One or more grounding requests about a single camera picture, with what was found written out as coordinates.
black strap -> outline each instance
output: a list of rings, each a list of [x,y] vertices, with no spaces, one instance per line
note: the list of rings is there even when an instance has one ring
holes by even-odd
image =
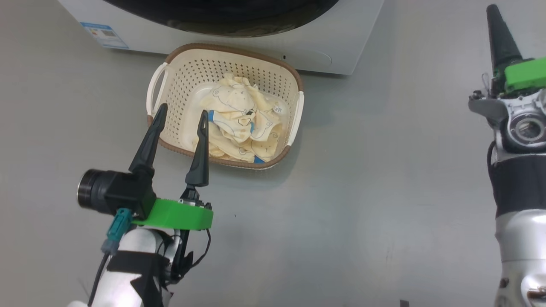
[[[131,285],[144,307],[163,307],[161,288],[165,287],[165,282],[162,272],[168,263],[168,259],[157,253],[118,251],[106,269],[110,272],[141,274],[141,277],[131,281]]]
[[[487,153],[487,166],[497,204],[496,217],[546,209],[546,156],[519,156],[491,164],[494,147],[493,142]]]

washing machine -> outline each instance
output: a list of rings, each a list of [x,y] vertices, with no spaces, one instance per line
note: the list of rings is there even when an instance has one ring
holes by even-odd
[[[383,0],[59,0],[106,48],[169,54],[209,43],[350,75]]]

green plastic bracket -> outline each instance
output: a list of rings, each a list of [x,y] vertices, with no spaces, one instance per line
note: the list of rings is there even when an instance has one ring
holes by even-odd
[[[505,69],[505,90],[524,90],[526,88],[546,87],[546,57],[508,66]]]
[[[170,199],[156,199],[145,221],[133,220],[133,224],[180,230],[203,230],[212,225],[212,210],[182,204]]]

blue trim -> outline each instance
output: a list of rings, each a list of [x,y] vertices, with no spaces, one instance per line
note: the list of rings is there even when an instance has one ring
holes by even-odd
[[[112,30],[110,26],[107,25],[98,25],[96,23],[89,23],[89,22],[80,22],[82,26],[89,27],[89,28],[97,28],[97,29],[103,29],[103,30]]]
[[[103,47],[107,47],[107,48],[114,48],[114,49],[129,49],[129,47],[124,47],[124,46],[112,46],[112,45],[107,45],[107,44],[104,44]]]

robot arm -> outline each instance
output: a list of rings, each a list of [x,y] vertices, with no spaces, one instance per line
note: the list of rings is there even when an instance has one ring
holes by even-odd
[[[203,111],[201,115],[199,142],[179,201],[157,198],[152,189],[152,164],[166,115],[163,104],[130,173],[91,169],[82,177],[80,206],[115,217],[101,247],[104,257],[88,304],[72,302],[69,307],[166,307],[173,295],[167,286],[178,283],[208,252],[212,206],[203,203],[196,190],[209,183],[208,114]],[[174,235],[160,229],[174,229]],[[186,247],[189,231],[199,230],[206,230],[209,243],[194,262],[193,252],[186,254]]]
[[[523,60],[498,7],[487,16],[494,77],[468,107],[495,136],[487,155],[502,259],[495,306],[545,306],[546,58]]]

